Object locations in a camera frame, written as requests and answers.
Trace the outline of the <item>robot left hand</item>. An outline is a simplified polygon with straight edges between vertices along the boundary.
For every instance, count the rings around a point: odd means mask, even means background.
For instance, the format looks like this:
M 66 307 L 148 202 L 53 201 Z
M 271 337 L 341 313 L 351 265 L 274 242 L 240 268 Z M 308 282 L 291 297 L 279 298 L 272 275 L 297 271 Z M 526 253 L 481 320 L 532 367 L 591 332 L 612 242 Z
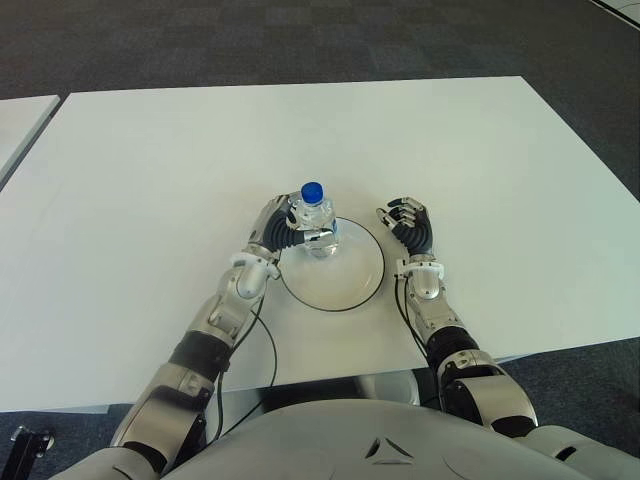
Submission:
M 280 194 L 272 198 L 261 210 L 252 226 L 244 252 L 273 261 L 287 248 L 318 244 L 334 235 L 330 228 L 296 230 L 288 223 L 293 216 L 292 194 Z

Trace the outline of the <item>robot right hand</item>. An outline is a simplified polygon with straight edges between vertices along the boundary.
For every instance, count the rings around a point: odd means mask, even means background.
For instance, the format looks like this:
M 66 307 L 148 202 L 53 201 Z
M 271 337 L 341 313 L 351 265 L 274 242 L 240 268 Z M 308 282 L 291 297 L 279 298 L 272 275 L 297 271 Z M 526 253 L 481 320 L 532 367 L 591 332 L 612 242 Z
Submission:
M 396 198 L 386 208 L 377 208 L 376 214 L 410 256 L 433 254 L 431 222 L 421 202 L 412 197 Z

